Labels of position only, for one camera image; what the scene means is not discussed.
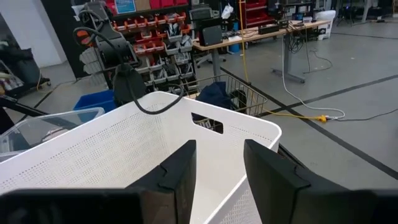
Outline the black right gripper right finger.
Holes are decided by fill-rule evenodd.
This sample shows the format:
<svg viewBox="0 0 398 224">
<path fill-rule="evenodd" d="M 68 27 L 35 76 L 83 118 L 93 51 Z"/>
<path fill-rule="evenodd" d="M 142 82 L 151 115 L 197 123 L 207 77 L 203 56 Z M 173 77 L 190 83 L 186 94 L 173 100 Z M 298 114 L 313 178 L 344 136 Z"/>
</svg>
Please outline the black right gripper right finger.
<svg viewBox="0 0 398 224">
<path fill-rule="evenodd" d="M 347 189 L 252 139 L 244 165 L 263 223 L 397 223 L 396 189 Z"/>
</svg>

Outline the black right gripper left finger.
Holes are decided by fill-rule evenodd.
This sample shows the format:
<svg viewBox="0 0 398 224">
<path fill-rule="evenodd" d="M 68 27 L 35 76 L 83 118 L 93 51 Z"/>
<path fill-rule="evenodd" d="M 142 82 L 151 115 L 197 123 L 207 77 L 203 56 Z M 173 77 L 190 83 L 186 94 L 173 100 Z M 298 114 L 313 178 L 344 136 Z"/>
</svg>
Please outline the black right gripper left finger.
<svg viewBox="0 0 398 224">
<path fill-rule="evenodd" d="M 1 196 L 1 223 L 189 223 L 197 142 L 122 189 L 22 189 Z"/>
</svg>

